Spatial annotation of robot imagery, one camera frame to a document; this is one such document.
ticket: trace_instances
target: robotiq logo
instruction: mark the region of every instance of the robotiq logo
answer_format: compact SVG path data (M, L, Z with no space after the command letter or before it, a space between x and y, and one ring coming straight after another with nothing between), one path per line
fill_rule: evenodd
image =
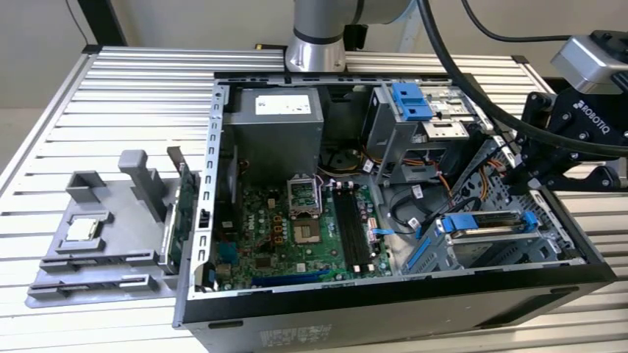
M579 101L578 103L573 104L573 108L579 109L586 117L590 119L593 124L599 128L602 134L607 134L610 131L610 127L607 127L606 123L601 120L601 118L597 116L597 114L593 112L593 109L589 108L589 106L583 103L583 101Z

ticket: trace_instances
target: ram slot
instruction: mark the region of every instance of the ram slot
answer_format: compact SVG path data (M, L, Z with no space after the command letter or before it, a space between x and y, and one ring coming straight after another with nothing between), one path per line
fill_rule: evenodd
M335 189L331 194L339 239L342 242L343 262L346 263L349 271L367 271L367 265L370 264L369 248L363 235L363 227L359 221L359 212L353 189Z

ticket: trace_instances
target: power cable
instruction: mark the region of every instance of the power cable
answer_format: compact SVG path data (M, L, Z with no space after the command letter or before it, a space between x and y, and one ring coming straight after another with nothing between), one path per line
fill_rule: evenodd
M82 35L82 39L85 40L85 45L89 44L86 41L86 36L85 33L82 32L82 29L79 28L78 21L75 20L74 13L71 12L71 8L69 7L67 0L65 0L65 6L67 7L69 15L71 16L71 20L74 21L75 28L78 29L79 35Z
M546 132L542 129L538 129L527 123L519 121L514 116L507 114L499 107L497 107L495 104L491 103L490 99L483 96L469 80L463 77L458 66L453 62L449 51L443 46L442 37L439 36L439 32L435 27L429 0L415 0L415 2L418 5L418 12L421 13L422 25L425 26L425 34L427 35L433 51L438 57L443 70L447 72L449 77L459 87L459 90L466 94L470 100L474 101L477 106L491 118L494 118L505 126L514 129L522 135L527 136L527 138L538 140L541 143L545 143L550 146L606 157L628 156L628 147L589 143L551 134L550 132Z
M486 37L489 37L493 40L498 40L499 42L506 42L506 43L558 42L558 41L569 40L570 38L569 35L541 35L537 37L506 37L503 35L498 35L490 32L487 28L483 27L479 20L477 20L473 10L470 9L467 0L462 0L462 6L463 6L463 11L466 12L466 15L469 16L470 22L473 22L477 29L479 29L479 32L483 33Z

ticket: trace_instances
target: aluminum extrusion table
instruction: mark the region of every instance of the aluminum extrusion table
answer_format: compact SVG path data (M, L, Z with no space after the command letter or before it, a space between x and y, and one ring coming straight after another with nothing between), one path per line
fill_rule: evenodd
M457 56L490 99L519 115L525 95L549 90L510 57ZM441 73L433 55L347 53L351 72ZM0 176L0 351L203 352L170 328L174 298L29 309L23 305L69 196L74 170L103 180L123 149L143 149L147 168L175 172L165 147L181 146L199 169L214 71L282 71L279 51L107 48L82 54ZM582 177L582 165L569 172ZM619 282L518 327L463 332L334 352L628 352L628 196L558 193Z

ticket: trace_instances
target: blue pci slot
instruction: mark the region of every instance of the blue pci slot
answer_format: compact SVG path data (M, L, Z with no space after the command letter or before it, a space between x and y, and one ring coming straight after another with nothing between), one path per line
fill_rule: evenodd
M250 284L262 287L275 287L279 285L301 285L318 281L318 277L327 274L329 270L310 272L307 274L289 274L285 276L273 277L253 277Z
M407 264L406 264L407 270L410 270L414 267L415 262L418 261L418 258L421 257L421 255L425 252L425 249L427 248L430 243L431 243L431 240L429 238L426 238L425 241L422 242L421 246L418 247L418 250L411 255L410 260L407 261Z

